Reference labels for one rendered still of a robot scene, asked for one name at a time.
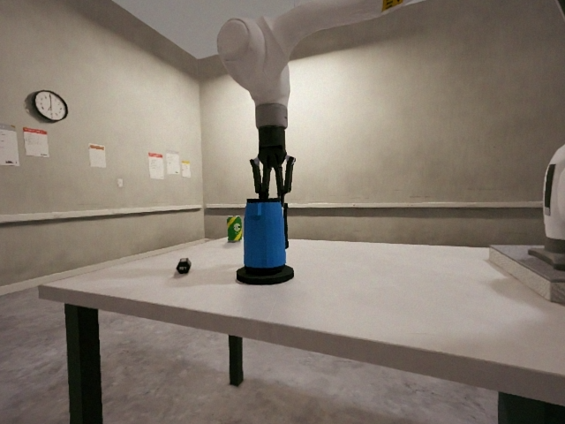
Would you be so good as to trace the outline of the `green drink can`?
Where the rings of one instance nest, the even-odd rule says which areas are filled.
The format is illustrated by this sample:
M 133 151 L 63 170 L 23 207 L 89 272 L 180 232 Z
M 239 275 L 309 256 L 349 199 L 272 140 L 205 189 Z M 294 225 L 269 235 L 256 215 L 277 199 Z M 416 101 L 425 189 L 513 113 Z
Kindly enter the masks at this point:
M 227 219 L 228 241 L 240 242 L 242 240 L 242 222 L 240 216 L 233 216 Z

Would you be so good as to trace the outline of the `black round disc with center stud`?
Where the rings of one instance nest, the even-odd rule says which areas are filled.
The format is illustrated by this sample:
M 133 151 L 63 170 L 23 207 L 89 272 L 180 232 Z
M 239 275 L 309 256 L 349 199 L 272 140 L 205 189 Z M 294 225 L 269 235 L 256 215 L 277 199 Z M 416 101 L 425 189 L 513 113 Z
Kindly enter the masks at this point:
M 246 284 L 279 284 L 291 280 L 294 277 L 294 269 L 285 265 L 284 269 L 276 272 L 250 272 L 242 267 L 237 270 L 237 280 Z

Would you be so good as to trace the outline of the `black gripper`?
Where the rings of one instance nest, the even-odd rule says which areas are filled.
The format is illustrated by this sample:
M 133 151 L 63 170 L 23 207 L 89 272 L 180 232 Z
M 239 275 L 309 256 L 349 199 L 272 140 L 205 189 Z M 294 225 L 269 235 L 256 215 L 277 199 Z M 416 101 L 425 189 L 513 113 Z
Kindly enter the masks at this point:
M 285 129 L 277 126 L 262 127 L 258 130 L 259 153 L 258 156 L 250 160 L 254 179 L 255 192 L 269 192 L 270 172 L 275 171 L 277 186 L 277 198 L 281 198 L 282 213 L 284 207 L 284 195 L 290 193 L 293 165 L 296 158 L 287 155 L 285 150 Z M 283 185 L 283 167 L 286 159 L 285 180 Z M 263 164 L 263 177 L 261 183 L 260 162 Z

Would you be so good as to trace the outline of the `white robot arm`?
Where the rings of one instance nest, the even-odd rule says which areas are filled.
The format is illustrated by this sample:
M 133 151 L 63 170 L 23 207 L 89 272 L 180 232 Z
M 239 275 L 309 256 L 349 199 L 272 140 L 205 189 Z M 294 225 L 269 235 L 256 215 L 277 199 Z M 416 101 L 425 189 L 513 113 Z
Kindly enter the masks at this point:
M 388 14 L 412 0 L 312 0 L 276 18 L 235 17 L 217 36 L 222 63 L 255 105 L 255 127 L 288 128 L 290 53 L 307 35 Z M 279 77 L 278 77 L 279 76 Z M 545 247 L 528 254 L 565 271 L 565 145 L 549 163 L 544 183 Z

